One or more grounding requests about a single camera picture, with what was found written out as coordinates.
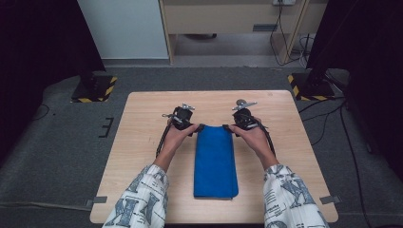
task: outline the black controller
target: black controller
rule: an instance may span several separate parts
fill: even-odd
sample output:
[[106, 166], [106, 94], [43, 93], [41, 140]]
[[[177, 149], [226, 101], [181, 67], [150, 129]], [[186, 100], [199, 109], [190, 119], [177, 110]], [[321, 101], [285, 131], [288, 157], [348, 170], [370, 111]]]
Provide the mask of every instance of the black controller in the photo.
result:
[[[190, 122], [190, 118], [192, 117], [193, 112], [191, 110], [195, 110], [195, 108], [187, 104], [182, 104], [182, 107], [180, 106], [175, 107], [172, 114], [169, 115], [163, 114], [163, 117], [167, 117], [170, 119], [170, 124], [166, 126], [165, 131], [161, 136], [160, 144], [158, 145], [157, 148], [156, 157], [158, 157], [158, 155], [160, 154], [160, 151], [163, 147], [163, 141], [165, 140], [165, 136], [168, 133], [171, 125], [174, 125], [178, 130], [185, 130], [187, 127], [192, 125], [192, 123]], [[204, 124], [200, 124], [195, 132], [200, 132], [202, 131], [203, 128]]]
[[192, 114], [193, 112], [190, 111], [190, 108], [177, 106], [173, 112], [172, 123], [178, 130], [185, 130], [191, 125], [190, 118]]
[[257, 120], [252, 116], [251, 111], [246, 108], [250, 105], [255, 105], [256, 103], [247, 103], [246, 101], [239, 99], [237, 100], [237, 106], [233, 110], [237, 110], [233, 114], [235, 125], [243, 130], [250, 130], [255, 126], [258, 126]]
[[[266, 135], [267, 142], [269, 143], [269, 146], [270, 146], [272, 152], [276, 156], [276, 152], [275, 152], [275, 148], [272, 143], [272, 139], [270, 138], [270, 134], [266, 130], [266, 127], [264, 125], [262, 125], [261, 122], [259, 122], [257, 119], [255, 119], [252, 116], [251, 111], [248, 108], [246, 108], [247, 106], [251, 106], [251, 105], [255, 105], [255, 104], [257, 104], [257, 103], [247, 103], [245, 100], [242, 100], [242, 99], [237, 100], [237, 106], [232, 108], [233, 110], [237, 110], [233, 114], [235, 125], [243, 130], [250, 130], [250, 129], [253, 129], [258, 126]], [[224, 124], [223, 127], [227, 131], [232, 132], [229, 129], [227, 124]]]

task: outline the white patterned sleeve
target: white patterned sleeve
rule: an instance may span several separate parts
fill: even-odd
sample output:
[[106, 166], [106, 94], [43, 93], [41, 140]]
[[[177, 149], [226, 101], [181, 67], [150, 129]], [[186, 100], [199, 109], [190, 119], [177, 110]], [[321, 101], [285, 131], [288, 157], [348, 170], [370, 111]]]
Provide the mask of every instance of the white patterned sleeve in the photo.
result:
[[164, 227], [168, 186], [168, 177], [159, 166], [146, 166], [125, 189], [103, 227]]
[[329, 227], [305, 183], [289, 167], [269, 167], [264, 181], [264, 227]]

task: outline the human hand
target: human hand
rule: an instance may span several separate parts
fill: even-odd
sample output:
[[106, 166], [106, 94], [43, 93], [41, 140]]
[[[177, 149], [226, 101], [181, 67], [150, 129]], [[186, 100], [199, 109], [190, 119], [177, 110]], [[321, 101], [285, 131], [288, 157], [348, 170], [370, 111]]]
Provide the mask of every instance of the human hand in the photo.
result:
[[153, 164], [160, 166], [165, 172], [168, 171], [169, 164], [174, 158], [175, 152], [179, 146], [181, 146], [183, 140], [188, 135], [195, 132], [199, 127], [198, 124], [192, 124], [184, 130], [178, 130], [174, 125], [170, 124], [170, 120], [168, 121], [168, 126], [169, 130], [163, 140], [163, 148], [153, 162]]
[[255, 127], [250, 130], [243, 130], [235, 125], [229, 125], [228, 127], [232, 132], [241, 136], [249, 147], [255, 151], [256, 155], [260, 159], [261, 164], [263, 165], [263, 169], [267, 169], [272, 165], [278, 164], [278, 160], [276, 159], [276, 156], [270, 149], [270, 146], [267, 142], [266, 135], [259, 127]]
[[174, 125], [170, 125], [168, 133], [163, 141], [161, 153], [175, 153], [181, 146], [183, 140], [198, 129], [198, 124], [192, 124], [184, 130], [178, 130]]

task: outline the wooden table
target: wooden table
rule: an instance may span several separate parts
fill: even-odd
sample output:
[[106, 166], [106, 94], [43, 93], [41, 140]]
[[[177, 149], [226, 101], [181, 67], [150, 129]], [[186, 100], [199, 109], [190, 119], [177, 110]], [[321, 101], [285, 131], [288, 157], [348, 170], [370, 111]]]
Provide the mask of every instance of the wooden table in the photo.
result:
[[[249, 107], [252, 114], [269, 127], [278, 160], [289, 165], [308, 186], [315, 202], [329, 222], [338, 215], [332, 203], [319, 198], [330, 196], [293, 97], [284, 90], [133, 92], [106, 164], [90, 219], [104, 223], [116, 201], [147, 165], [166, 125], [162, 114], [186, 103], [196, 107], [192, 123], [232, 124], [232, 107], [237, 99], [258, 102]], [[263, 223], [263, 169], [255, 153], [234, 136], [234, 150], [240, 193], [232, 200], [194, 199], [193, 174], [197, 134], [188, 137], [168, 170], [168, 212], [166, 223]]]

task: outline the blue cloth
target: blue cloth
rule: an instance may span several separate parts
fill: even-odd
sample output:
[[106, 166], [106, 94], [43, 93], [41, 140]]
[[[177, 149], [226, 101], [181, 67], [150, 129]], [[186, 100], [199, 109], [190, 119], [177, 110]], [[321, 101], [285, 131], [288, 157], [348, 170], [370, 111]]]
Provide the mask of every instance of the blue cloth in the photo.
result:
[[232, 134], [206, 125], [198, 133], [195, 157], [195, 198], [232, 199], [238, 194]]

